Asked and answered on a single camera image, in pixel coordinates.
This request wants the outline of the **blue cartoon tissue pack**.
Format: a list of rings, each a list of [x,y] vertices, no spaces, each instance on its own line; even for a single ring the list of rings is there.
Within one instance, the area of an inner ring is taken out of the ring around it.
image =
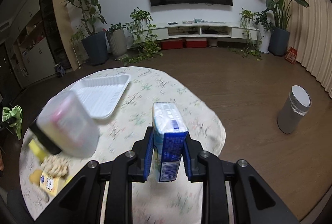
[[[188,128],[174,103],[153,104],[154,174],[158,182],[176,180]]]

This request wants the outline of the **trailing green vine plant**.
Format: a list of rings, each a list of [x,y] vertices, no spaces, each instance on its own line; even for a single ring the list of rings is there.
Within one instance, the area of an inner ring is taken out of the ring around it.
[[[153,24],[151,13],[136,7],[129,17],[132,20],[126,23],[126,29],[132,36],[133,52],[120,59],[124,66],[163,56],[157,35],[154,33],[156,25]]]

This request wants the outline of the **yellow sponge block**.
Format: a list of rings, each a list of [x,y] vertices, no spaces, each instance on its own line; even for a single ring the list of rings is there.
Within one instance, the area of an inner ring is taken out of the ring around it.
[[[47,157],[48,152],[43,148],[43,146],[36,140],[32,139],[28,144],[30,151],[36,156],[42,163]]]

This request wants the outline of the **white knitted roll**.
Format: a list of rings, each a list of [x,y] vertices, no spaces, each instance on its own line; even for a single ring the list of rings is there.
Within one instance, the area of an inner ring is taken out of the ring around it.
[[[40,198],[45,203],[49,202],[49,196],[48,196],[48,194],[43,189],[41,189],[37,184],[31,183],[31,188],[36,193],[36,195],[38,196],[38,198]]]

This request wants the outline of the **white foam tray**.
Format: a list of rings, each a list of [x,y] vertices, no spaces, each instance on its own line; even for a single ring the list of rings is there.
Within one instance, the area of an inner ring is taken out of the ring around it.
[[[103,120],[111,116],[130,80],[129,74],[82,79],[70,90],[92,119]]]

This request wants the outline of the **cream knotted rope toy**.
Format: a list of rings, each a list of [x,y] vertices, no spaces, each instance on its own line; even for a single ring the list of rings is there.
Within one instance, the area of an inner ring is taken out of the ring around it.
[[[43,171],[52,177],[65,177],[68,173],[68,166],[68,159],[57,155],[46,157],[41,164]]]

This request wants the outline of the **blue box on floor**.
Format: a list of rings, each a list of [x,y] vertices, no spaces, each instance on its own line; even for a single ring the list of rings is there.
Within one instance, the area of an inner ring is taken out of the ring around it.
[[[66,74],[66,71],[65,71],[65,69],[63,68],[63,66],[62,66],[61,63],[56,64],[56,65],[54,66],[54,69],[55,69],[56,76],[57,76],[58,78],[61,78],[61,77],[63,77],[63,76]]]

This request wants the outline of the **red storage box left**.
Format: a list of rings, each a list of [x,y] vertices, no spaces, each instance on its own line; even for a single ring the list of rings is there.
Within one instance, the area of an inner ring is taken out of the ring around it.
[[[180,49],[183,48],[183,39],[168,39],[161,41],[161,49],[167,50],[167,49]]]

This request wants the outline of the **grey cylindrical trash bin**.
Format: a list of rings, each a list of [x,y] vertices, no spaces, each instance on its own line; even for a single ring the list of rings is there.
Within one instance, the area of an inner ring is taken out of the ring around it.
[[[281,132],[292,133],[309,111],[311,103],[311,98],[304,88],[292,86],[284,106],[277,115],[277,125]]]

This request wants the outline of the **tan gourd sponge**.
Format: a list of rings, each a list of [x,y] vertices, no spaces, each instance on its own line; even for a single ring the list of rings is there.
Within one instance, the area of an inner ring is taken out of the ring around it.
[[[43,171],[36,169],[32,174],[29,175],[29,180],[32,184],[39,186],[40,177],[42,176]]]

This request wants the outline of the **small plant by console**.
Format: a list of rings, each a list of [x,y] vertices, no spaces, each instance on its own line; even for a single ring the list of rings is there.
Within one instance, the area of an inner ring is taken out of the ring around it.
[[[245,44],[241,47],[227,47],[233,53],[240,54],[243,58],[255,57],[262,61],[262,52],[259,50],[263,44],[263,38],[270,33],[273,27],[267,13],[253,12],[242,8],[240,15],[240,27],[244,30]]]

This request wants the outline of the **red box on floor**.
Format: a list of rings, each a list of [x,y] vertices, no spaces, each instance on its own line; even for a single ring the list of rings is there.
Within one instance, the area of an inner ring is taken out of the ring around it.
[[[298,54],[298,51],[295,48],[289,47],[288,50],[287,50],[286,55],[284,56],[284,58],[289,63],[295,64],[296,60],[297,60],[297,54]]]

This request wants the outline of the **yellow tissue pack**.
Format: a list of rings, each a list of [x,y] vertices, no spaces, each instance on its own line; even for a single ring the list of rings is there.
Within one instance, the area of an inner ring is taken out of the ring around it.
[[[54,177],[46,172],[42,172],[39,187],[50,196],[56,196],[65,186],[65,180],[62,177]]]

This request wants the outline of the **large-leaf plant in dark pot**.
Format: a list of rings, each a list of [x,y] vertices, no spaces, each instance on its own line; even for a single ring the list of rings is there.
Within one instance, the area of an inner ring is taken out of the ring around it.
[[[291,18],[290,5],[292,2],[308,8],[309,3],[306,0],[266,0],[265,14],[271,12],[273,14],[272,33],[268,51],[275,56],[283,56],[288,50],[288,42],[290,32],[288,24]]]

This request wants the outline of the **beige curtain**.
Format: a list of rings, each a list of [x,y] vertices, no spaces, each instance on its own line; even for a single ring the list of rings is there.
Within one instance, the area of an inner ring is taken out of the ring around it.
[[[331,95],[331,1],[306,1],[308,8],[290,5],[289,45],[298,51],[297,61]]]

